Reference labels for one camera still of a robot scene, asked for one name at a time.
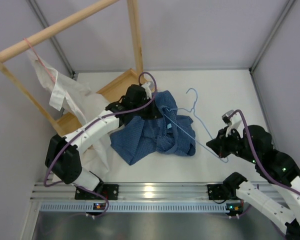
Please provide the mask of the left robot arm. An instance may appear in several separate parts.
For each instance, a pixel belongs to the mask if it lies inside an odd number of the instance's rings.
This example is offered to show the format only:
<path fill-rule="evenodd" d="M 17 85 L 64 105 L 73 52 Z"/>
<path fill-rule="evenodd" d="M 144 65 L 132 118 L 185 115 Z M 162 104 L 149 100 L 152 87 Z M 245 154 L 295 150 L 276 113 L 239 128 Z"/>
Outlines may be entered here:
<path fill-rule="evenodd" d="M 45 159 L 48 171 L 67 185 L 85 188 L 91 199 L 99 199 L 104 182 L 82 166 L 81 155 L 101 137 L 127 126 L 136 116 L 144 120 L 162 117 L 152 89 L 150 82 L 132 84 L 120 100 L 110 103 L 95 119 L 65 136 L 53 136 Z"/>

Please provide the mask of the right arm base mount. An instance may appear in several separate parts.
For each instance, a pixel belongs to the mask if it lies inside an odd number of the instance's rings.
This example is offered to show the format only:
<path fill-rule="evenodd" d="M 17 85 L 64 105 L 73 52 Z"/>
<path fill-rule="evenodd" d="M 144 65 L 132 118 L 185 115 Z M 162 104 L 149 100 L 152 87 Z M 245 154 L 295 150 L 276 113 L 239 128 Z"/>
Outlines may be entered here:
<path fill-rule="evenodd" d="M 228 200 L 239 200 L 236 194 L 237 189 L 237 186 L 231 184 L 208 184 L 208 198 L 218 204 Z"/>

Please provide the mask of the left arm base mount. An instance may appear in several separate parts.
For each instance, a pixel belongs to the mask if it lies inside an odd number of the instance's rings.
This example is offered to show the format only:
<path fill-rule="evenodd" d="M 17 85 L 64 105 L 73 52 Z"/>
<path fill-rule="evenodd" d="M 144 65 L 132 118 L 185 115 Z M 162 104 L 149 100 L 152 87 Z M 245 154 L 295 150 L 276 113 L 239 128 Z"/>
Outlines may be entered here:
<path fill-rule="evenodd" d="M 105 197 L 107 200 L 117 200 L 119 194 L 118 184 L 104 184 L 101 189 L 97 191 L 98 194 Z M 86 192 L 80 188 L 76 188 L 75 200 L 101 200 L 102 198 L 96 196 L 95 194 Z"/>

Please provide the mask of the blue plaid shirt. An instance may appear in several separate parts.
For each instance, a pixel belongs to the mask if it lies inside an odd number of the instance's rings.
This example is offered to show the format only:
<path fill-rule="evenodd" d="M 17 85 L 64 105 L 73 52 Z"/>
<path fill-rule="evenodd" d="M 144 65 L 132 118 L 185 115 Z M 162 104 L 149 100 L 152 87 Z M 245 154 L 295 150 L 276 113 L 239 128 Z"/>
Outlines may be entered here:
<path fill-rule="evenodd" d="M 157 93 L 154 101 L 162 117 L 135 116 L 110 135 L 111 147 L 130 166 L 154 152 L 181 157 L 196 153 L 192 118 L 178 114 L 176 101 L 168 90 Z"/>

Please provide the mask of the aluminium mounting rail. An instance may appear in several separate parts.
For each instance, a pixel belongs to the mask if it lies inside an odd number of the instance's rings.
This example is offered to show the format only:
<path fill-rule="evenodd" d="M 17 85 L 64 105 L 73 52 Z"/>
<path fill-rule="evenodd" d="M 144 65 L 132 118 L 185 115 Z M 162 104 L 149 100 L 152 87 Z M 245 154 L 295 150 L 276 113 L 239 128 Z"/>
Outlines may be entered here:
<path fill-rule="evenodd" d="M 114 183 L 104 187 L 102 194 L 109 200 L 117 201 L 208 201 L 211 191 L 210 183 Z M 75 186 L 60 183 L 45 187 L 42 182 L 34 185 L 30 198 L 32 200 L 74 200 L 82 193 Z"/>

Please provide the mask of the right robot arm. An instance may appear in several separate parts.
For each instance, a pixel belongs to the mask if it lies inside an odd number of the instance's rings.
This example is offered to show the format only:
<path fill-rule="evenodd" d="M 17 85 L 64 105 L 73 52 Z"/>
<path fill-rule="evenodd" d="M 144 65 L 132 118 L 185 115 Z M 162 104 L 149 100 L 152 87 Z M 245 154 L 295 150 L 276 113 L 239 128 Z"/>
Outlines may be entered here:
<path fill-rule="evenodd" d="M 249 125 L 242 134 L 236 129 L 229 135 L 226 131 L 219 130 L 206 145 L 220 158 L 233 154 L 254 164 L 256 172 L 277 190 L 285 205 L 262 193 L 238 172 L 229 175 L 209 198 L 247 202 L 275 224 L 287 240 L 300 240 L 300 168 L 296 162 L 276 150 L 271 134 L 259 125 Z"/>

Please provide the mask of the white cloth garment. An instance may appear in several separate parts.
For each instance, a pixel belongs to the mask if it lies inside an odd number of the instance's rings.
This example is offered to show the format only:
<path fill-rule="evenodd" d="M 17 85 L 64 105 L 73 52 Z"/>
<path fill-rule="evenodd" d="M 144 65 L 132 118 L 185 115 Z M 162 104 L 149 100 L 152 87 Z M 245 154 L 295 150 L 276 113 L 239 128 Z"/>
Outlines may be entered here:
<path fill-rule="evenodd" d="M 101 94 L 92 92 L 88 84 L 80 84 L 74 81 L 40 58 L 56 78 L 56 83 L 53 83 L 45 69 L 38 62 L 33 51 L 27 50 L 26 54 L 36 72 L 41 86 L 50 93 L 49 105 L 56 110 L 64 108 L 72 113 L 77 117 L 81 125 L 85 125 L 98 117 L 110 103 Z M 100 178 L 104 178 L 110 171 L 108 163 L 110 145 L 111 140 L 107 134 L 98 140 L 93 140 L 92 146 L 81 156 L 82 166 Z"/>

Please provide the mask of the white table cover sheet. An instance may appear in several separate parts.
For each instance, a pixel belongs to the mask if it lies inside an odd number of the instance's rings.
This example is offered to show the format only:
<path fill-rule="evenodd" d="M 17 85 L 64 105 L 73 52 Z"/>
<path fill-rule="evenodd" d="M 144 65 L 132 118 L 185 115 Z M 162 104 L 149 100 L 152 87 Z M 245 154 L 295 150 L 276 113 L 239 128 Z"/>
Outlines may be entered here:
<path fill-rule="evenodd" d="M 181 115 L 191 108 L 195 113 L 192 128 L 198 144 L 191 157 L 154 152 L 133 165 L 127 164 L 112 148 L 108 150 L 109 172 L 105 182 L 189 183 L 221 182 L 233 172 L 249 181 L 260 182 L 262 177 L 252 163 L 234 155 L 220 160 L 205 149 L 225 126 L 222 115 L 241 110 L 249 125 L 266 126 L 253 81 L 247 70 L 186 70 L 151 71 L 160 92 L 168 90 L 174 97 Z"/>

